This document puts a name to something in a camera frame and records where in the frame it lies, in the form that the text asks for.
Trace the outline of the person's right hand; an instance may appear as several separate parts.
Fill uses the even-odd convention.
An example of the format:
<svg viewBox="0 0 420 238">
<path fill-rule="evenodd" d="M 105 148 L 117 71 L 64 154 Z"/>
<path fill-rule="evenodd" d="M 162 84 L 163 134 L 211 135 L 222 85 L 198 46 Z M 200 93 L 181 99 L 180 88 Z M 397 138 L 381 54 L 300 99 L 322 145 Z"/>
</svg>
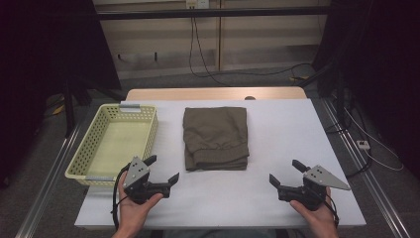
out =
<svg viewBox="0 0 420 238">
<path fill-rule="evenodd" d="M 307 221 L 315 238 L 339 238 L 332 211 L 331 189 L 327 187 L 326 191 L 324 203 L 315 211 L 308 210 L 297 200 L 291 200 L 289 204 Z"/>
</svg>

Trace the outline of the black horizontal bar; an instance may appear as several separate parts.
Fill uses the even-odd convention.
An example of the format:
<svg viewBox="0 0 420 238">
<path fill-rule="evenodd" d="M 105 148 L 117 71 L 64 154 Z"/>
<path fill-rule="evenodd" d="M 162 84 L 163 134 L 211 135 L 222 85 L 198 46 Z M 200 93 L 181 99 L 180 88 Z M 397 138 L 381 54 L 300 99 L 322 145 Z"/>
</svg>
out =
<svg viewBox="0 0 420 238">
<path fill-rule="evenodd" d="M 149 20 L 149 19 L 188 19 L 222 17 L 259 16 L 300 16 L 325 15 L 332 10 L 329 6 L 285 7 L 285 8 L 238 8 L 238 9 L 194 9 L 161 10 L 137 12 L 98 12 L 98 20 Z"/>
</svg>

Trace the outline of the pale yellow perforated plastic basket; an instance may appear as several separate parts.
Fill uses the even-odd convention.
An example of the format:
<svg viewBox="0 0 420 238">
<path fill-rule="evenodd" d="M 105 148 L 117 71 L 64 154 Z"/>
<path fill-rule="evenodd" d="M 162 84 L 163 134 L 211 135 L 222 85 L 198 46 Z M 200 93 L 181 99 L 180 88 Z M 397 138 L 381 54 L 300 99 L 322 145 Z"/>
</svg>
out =
<svg viewBox="0 0 420 238">
<path fill-rule="evenodd" d="M 152 154 L 157 129 L 152 105 L 103 104 L 64 174 L 82 185 L 112 186 L 133 157 L 145 160 Z"/>
</svg>

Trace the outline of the white wall outlet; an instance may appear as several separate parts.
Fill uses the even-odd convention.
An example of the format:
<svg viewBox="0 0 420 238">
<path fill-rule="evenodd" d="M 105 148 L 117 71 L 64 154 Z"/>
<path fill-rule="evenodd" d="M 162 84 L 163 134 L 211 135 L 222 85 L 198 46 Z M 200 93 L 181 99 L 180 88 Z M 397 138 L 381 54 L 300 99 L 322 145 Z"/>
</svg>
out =
<svg viewBox="0 0 420 238">
<path fill-rule="evenodd" d="M 209 9 L 209 0 L 185 0 L 187 9 Z"/>
</svg>

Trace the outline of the olive green pants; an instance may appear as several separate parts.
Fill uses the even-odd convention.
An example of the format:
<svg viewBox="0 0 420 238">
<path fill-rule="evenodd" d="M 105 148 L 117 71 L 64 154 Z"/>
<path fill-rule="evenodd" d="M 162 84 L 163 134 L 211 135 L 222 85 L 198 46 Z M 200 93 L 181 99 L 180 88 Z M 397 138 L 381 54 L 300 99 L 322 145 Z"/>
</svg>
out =
<svg viewBox="0 0 420 238">
<path fill-rule="evenodd" d="M 186 108 L 182 126 L 188 171 L 247 168 L 250 152 L 246 108 Z"/>
</svg>

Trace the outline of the metal floor rail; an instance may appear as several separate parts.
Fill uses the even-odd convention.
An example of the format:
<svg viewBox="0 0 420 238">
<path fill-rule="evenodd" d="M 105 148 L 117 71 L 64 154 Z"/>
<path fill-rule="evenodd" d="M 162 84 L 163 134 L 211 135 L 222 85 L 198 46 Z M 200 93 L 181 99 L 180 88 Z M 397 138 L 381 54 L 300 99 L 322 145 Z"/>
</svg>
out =
<svg viewBox="0 0 420 238">
<path fill-rule="evenodd" d="M 376 163 L 376 159 L 372 157 L 368 150 L 361 150 L 357 146 L 357 141 L 352 137 L 348 129 L 346 129 L 340 122 L 338 117 L 338 110 L 329 100 L 323 99 L 322 103 L 325 107 L 330 120 L 333 122 L 333 127 L 338 130 L 338 135 L 342 139 L 345 147 L 357 167 L 357 171 L 353 173 L 353 177 L 360 176 L 364 179 L 365 184 L 376 203 L 382 217 L 389 227 L 394 238 L 412 238 L 402 219 L 396 211 L 389 197 L 379 184 L 370 167 Z"/>
<path fill-rule="evenodd" d="M 33 238 L 38 224 L 51 200 L 53 189 L 64 170 L 64 164 L 70 154 L 78 134 L 80 125 L 77 124 L 63 139 L 61 147 L 56 155 L 43 185 L 38 192 L 35 201 L 30 207 L 24 221 L 22 222 L 15 238 Z"/>
</svg>

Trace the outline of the person's left hand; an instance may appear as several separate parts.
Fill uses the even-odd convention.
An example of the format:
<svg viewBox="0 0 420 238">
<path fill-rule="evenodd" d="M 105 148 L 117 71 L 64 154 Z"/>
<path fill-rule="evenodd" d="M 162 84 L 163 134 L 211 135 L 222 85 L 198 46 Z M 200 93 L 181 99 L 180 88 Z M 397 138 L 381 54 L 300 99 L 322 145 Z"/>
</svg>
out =
<svg viewBox="0 0 420 238">
<path fill-rule="evenodd" d="M 143 204 L 135 203 L 124 192 L 126 174 L 122 173 L 118 183 L 120 218 L 119 227 L 112 238 L 136 238 L 143 229 L 150 210 L 163 198 L 161 193 L 157 193 Z"/>
</svg>

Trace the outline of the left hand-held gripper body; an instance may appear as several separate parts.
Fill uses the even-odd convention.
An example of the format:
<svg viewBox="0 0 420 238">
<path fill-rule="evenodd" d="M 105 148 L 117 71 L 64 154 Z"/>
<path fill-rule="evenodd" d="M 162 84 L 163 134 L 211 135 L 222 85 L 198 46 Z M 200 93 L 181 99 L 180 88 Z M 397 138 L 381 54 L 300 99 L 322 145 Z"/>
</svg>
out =
<svg viewBox="0 0 420 238">
<path fill-rule="evenodd" d="M 157 193 L 169 198 L 171 185 L 168 182 L 152 183 L 149 176 L 150 167 L 139 157 L 133 157 L 123 186 L 124 192 L 137 204 L 145 203 Z"/>
</svg>

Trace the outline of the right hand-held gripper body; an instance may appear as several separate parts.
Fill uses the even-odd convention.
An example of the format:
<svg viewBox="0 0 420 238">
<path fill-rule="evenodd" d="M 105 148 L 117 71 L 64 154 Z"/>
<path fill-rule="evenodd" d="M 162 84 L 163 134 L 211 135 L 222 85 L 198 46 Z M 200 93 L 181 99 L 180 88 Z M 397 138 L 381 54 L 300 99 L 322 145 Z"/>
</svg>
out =
<svg viewBox="0 0 420 238">
<path fill-rule="evenodd" d="M 342 190 L 351 189 L 345 182 L 319 165 L 310 168 L 308 172 L 302 174 L 302 186 L 292 187 L 280 184 L 280 187 L 277 188 L 279 200 L 287 202 L 297 200 L 307 209 L 315 211 L 320 207 L 321 203 L 325 201 L 327 187 Z"/>
</svg>

